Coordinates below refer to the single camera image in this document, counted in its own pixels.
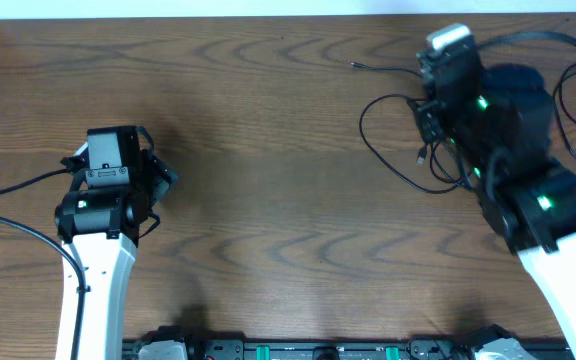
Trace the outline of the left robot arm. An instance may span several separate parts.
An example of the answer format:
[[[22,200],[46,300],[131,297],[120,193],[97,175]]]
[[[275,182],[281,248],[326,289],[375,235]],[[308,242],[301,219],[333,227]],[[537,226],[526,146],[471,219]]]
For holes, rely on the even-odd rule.
[[[154,205],[178,175],[142,126],[90,129],[86,142],[62,159],[71,186],[55,209],[63,261],[63,298],[56,356],[118,359],[130,274],[141,225],[159,217]]]

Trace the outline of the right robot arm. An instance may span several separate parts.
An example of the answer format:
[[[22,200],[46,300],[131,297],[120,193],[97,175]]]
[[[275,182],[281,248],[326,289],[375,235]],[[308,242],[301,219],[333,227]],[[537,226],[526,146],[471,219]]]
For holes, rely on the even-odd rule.
[[[576,175],[550,154],[554,104],[539,72],[475,50],[417,56],[421,131],[449,138],[479,182],[484,218],[537,284],[576,358]]]

